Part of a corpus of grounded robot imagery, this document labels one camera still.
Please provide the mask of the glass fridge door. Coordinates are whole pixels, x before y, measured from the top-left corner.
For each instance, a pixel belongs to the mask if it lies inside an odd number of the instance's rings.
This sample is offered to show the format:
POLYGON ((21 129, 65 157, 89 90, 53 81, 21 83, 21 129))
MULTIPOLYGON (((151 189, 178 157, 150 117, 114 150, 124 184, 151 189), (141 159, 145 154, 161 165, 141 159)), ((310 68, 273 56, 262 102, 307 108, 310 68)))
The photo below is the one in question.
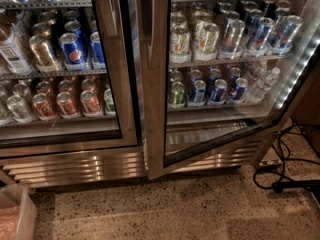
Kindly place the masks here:
POLYGON ((1 124, 0 155, 3 158, 29 157, 105 150, 136 144, 136 125, 131 95, 133 66, 127 38, 130 29, 124 24, 123 0, 1 0, 1 24, 8 25, 32 55, 33 71, 29 75, 14 74, 1 55, 1 124), (69 71, 60 46, 60 37, 74 33, 88 52, 88 68, 69 71), (106 68, 93 62, 90 36, 98 32, 106 68), (62 70, 42 73, 29 40, 34 35, 46 36, 62 70), (102 116, 87 117, 80 95, 91 90, 97 94, 102 116), (73 95, 80 116, 61 116, 56 97, 61 92, 73 95), (32 98, 48 95, 57 109, 57 117, 41 120, 32 98), (7 106, 12 95, 24 98, 32 109, 32 122, 17 122, 7 106))
POLYGON ((146 154, 156 171, 248 136, 278 134, 316 76, 319 64, 320 0, 136 0, 144 95, 146 154), (258 20, 268 17, 274 27, 259 56, 249 56, 246 43, 258 20), (238 58, 219 57, 220 43, 232 20, 245 23, 238 58), (206 23, 219 27, 214 58, 197 61, 195 48, 206 23), (172 29, 189 29, 191 58, 172 63, 172 29), (278 81, 258 103, 246 100, 259 77, 274 67, 278 81), (244 100, 228 101, 237 78, 248 81, 244 100), (208 102, 214 82, 227 82, 223 104, 208 102), (205 103, 189 106, 195 80, 206 83, 205 103), (171 85, 182 82, 185 105, 170 108, 171 85))

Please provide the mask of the green soda can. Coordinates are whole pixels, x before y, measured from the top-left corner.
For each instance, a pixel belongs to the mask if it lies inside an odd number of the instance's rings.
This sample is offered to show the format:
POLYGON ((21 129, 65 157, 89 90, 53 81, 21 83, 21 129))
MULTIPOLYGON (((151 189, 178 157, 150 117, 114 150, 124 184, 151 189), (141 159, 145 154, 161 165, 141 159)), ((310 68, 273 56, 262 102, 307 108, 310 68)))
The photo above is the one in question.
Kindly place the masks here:
POLYGON ((185 88, 182 82, 174 82, 168 96, 170 108, 181 108, 185 105, 185 88))

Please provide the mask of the blue Pepsi can lower left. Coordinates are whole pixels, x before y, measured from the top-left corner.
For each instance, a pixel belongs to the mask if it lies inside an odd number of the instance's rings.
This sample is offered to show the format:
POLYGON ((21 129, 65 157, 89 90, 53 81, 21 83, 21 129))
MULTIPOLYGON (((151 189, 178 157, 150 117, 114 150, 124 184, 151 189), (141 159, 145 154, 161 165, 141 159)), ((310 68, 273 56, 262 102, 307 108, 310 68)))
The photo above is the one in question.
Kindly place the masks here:
POLYGON ((190 87, 188 105, 202 106, 205 103, 206 83, 203 80, 195 80, 190 87))

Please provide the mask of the blue pepsi can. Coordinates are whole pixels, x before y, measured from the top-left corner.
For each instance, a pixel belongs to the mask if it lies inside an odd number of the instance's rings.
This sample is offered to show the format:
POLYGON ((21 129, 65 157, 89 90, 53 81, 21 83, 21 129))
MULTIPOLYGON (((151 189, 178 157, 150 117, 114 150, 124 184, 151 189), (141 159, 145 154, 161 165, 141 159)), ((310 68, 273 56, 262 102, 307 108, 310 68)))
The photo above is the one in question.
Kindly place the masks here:
POLYGON ((247 89, 248 81, 245 78, 237 78, 231 85, 228 101, 235 104, 241 103, 244 100, 247 89))
POLYGON ((69 71, 83 71, 88 68, 88 52, 83 41, 74 33, 68 32, 60 37, 60 46, 69 71))
POLYGON ((223 104, 227 92, 227 82, 223 79, 217 79, 212 87, 208 102, 210 104, 223 104))
POLYGON ((205 103, 206 83, 203 80, 195 80, 190 87, 188 105, 202 106, 205 103))

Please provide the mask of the blue Pepsi can lower middle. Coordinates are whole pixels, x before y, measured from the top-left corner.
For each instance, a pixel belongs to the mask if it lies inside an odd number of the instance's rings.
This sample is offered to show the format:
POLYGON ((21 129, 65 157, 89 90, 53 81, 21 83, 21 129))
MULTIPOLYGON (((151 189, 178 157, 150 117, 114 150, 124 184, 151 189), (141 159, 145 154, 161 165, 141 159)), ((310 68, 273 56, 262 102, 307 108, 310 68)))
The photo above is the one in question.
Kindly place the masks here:
POLYGON ((227 82, 223 79, 217 79, 212 87, 208 102, 210 104, 223 104, 227 92, 227 82))

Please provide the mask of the red soda can right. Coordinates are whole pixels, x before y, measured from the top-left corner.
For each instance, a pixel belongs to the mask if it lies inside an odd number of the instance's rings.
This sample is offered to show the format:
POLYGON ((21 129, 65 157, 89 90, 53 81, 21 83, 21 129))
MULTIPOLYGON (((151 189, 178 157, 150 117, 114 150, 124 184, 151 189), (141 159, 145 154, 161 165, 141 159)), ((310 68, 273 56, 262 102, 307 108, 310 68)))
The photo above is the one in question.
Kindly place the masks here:
POLYGON ((83 106, 83 113, 85 116, 98 117, 103 115, 97 94, 94 91, 83 91, 80 95, 80 100, 83 106))

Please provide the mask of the blue Pepsi can edge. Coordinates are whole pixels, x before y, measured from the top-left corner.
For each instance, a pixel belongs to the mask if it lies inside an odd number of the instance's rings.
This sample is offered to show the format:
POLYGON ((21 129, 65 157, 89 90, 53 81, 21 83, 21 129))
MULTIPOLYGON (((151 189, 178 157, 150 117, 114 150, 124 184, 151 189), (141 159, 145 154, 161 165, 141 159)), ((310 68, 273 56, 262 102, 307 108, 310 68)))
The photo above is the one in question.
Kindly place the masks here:
POLYGON ((104 53, 100 42, 98 32, 93 32, 90 36, 90 46, 93 54, 93 62, 98 65, 101 69, 106 68, 104 53))

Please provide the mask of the Mountain Dew can right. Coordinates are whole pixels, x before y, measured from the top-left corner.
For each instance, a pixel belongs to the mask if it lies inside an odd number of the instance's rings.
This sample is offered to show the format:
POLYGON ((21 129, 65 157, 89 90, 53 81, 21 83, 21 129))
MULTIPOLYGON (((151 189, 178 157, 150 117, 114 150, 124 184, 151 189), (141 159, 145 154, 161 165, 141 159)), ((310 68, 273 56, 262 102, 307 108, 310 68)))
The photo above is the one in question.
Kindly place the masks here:
POLYGON ((209 61, 214 58, 216 45, 219 39, 219 27, 214 23, 206 23, 199 34, 195 48, 197 61, 209 61))

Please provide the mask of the silver blue energy can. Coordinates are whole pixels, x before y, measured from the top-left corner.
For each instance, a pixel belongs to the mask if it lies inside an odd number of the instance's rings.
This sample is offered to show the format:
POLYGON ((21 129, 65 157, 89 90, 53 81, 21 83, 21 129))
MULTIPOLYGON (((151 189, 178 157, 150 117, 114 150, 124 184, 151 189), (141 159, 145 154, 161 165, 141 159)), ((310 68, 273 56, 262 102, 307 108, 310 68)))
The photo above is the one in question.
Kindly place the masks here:
POLYGON ((241 55, 241 39, 245 30, 245 23, 241 20, 232 20, 220 43, 219 57, 234 59, 241 55))

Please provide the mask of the clear water bottle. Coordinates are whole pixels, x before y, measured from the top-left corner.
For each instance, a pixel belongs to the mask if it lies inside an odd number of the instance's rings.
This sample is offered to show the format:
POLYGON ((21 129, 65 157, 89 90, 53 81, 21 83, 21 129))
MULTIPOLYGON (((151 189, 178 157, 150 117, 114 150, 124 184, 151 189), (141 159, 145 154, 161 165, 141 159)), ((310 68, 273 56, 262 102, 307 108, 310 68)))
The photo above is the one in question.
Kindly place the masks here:
POLYGON ((274 67, 272 70, 266 71, 249 89, 246 100, 250 103, 258 103, 262 101, 271 89, 271 87, 278 81, 280 69, 274 67))

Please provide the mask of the blue Pepsi can front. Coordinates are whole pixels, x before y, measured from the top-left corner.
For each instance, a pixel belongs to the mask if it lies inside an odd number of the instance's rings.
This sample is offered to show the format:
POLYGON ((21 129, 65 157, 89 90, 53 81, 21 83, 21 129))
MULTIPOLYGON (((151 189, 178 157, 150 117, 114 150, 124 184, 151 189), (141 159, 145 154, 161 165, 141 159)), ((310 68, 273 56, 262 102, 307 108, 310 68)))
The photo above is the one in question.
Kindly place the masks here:
POLYGON ((69 71, 83 71, 88 68, 88 52, 83 41, 74 33, 68 32, 60 37, 60 46, 69 71))

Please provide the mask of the gold soda can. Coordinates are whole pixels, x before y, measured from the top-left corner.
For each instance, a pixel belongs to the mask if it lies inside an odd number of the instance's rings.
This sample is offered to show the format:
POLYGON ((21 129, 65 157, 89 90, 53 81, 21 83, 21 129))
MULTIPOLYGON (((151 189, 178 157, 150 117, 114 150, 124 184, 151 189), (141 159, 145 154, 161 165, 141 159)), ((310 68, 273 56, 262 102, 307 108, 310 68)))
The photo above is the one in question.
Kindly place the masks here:
POLYGON ((36 58, 36 66, 42 73, 59 72, 62 70, 55 51, 44 35, 34 35, 29 40, 30 48, 36 58))

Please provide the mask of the silver can lower left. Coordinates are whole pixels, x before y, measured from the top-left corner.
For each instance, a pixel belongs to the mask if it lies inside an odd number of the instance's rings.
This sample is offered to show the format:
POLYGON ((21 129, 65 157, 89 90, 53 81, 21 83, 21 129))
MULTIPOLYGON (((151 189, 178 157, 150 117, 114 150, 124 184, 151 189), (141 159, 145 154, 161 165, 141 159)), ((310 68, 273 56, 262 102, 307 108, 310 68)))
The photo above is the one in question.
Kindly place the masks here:
POLYGON ((6 103, 17 122, 28 123, 33 121, 32 109, 24 98, 19 95, 12 95, 7 99, 6 103))

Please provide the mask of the clear labelled bottle left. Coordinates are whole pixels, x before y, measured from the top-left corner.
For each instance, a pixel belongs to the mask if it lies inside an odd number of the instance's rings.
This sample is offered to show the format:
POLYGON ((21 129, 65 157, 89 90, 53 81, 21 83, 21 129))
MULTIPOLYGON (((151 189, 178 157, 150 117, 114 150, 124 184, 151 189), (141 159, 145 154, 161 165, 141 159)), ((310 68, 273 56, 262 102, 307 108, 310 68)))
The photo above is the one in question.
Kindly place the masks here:
POLYGON ((29 75, 33 71, 32 55, 8 25, 0 24, 0 54, 9 70, 18 75, 29 75))

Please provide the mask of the clear plastic storage bin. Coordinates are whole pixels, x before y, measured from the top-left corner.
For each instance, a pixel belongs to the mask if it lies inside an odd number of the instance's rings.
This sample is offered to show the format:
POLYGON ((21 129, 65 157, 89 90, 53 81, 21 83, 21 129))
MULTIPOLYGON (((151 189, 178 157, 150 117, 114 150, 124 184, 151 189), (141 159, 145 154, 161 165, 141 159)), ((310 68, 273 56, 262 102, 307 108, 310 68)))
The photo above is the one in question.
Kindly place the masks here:
POLYGON ((23 184, 0 189, 0 240, 33 240, 37 208, 23 184))

